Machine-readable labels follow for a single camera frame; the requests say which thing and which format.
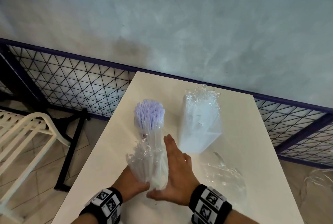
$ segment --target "table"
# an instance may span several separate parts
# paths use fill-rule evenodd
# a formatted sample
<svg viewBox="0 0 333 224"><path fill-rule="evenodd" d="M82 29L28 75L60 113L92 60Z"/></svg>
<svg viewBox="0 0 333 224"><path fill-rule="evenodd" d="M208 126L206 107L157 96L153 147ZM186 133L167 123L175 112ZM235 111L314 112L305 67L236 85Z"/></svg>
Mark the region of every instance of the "table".
<svg viewBox="0 0 333 224"><path fill-rule="evenodd" d="M133 152L138 137L133 124L138 102L154 99L163 104L164 134L171 134L177 142L182 98L186 89L193 90L196 86L137 72L52 224L71 223L84 204L100 189L111 186L126 167L125 155ZM207 151L218 152L227 166L237 168L244 177L247 205L235 208L261 224L303 224L253 96L215 90L221 93L218 101L224 133ZM214 155L191 156L194 174L209 185L200 164L209 162ZM122 222L127 224L190 223L192 212L188 207L152 201L142 193L123 204L121 215Z"/></svg>

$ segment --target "person's right hand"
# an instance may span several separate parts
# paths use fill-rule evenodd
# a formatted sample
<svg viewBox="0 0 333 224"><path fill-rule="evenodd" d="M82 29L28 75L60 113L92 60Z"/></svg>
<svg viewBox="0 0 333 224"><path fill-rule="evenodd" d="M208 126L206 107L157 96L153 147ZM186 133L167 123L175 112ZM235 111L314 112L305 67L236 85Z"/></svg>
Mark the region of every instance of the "person's right hand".
<svg viewBox="0 0 333 224"><path fill-rule="evenodd" d="M171 135L164 137L169 163L169 179L162 191L152 190L147 197L188 206L194 189L200 184L192 171L191 157L183 154Z"/></svg>

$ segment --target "person's left hand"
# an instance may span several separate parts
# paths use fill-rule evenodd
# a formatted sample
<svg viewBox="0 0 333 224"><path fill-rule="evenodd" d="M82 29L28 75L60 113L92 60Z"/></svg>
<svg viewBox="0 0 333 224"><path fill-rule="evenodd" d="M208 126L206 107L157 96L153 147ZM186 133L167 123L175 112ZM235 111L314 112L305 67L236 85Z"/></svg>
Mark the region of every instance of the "person's left hand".
<svg viewBox="0 0 333 224"><path fill-rule="evenodd" d="M142 183L136 179L129 166L123 170L119 178L111 186L117 189L122 197L123 203L130 200L134 196L149 189L149 183Z"/></svg>

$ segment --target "hand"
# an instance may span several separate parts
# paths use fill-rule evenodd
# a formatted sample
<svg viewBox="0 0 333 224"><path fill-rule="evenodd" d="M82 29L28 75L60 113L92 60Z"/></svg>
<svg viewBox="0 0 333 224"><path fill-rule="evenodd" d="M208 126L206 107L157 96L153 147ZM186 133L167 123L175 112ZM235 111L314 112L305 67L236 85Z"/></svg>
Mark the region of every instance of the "hand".
<svg viewBox="0 0 333 224"><path fill-rule="evenodd" d="M119 178L111 187L114 187L121 193L123 203L125 203L139 193L147 191L149 189L149 183L145 184L138 181L129 166L126 166Z"/></svg>
<svg viewBox="0 0 333 224"><path fill-rule="evenodd" d="M169 179L162 191L152 190L147 197L188 206L194 189L200 184L192 171L192 160L177 147L171 135L164 137L169 163Z"/></svg>

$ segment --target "black wire mesh panel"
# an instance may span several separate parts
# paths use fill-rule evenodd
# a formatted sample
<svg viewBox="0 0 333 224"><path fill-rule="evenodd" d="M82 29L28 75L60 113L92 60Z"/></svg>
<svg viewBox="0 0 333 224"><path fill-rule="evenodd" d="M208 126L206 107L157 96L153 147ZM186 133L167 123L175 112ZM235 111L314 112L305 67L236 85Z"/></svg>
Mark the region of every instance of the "black wire mesh panel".
<svg viewBox="0 0 333 224"><path fill-rule="evenodd" d="M278 146L325 114L266 100L256 99L255 102L273 146Z"/></svg>
<svg viewBox="0 0 333 224"><path fill-rule="evenodd" d="M281 155L333 166L333 124L291 146Z"/></svg>
<svg viewBox="0 0 333 224"><path fill-rule="evenodd" d="M9 46L54 105L111 117L135 73Z"/></svg>
<svg viewBox="0 0 333 224"><path fill-rule="evenodd" d="M12 95L12 92L0 81L0 91Z"/></svg>

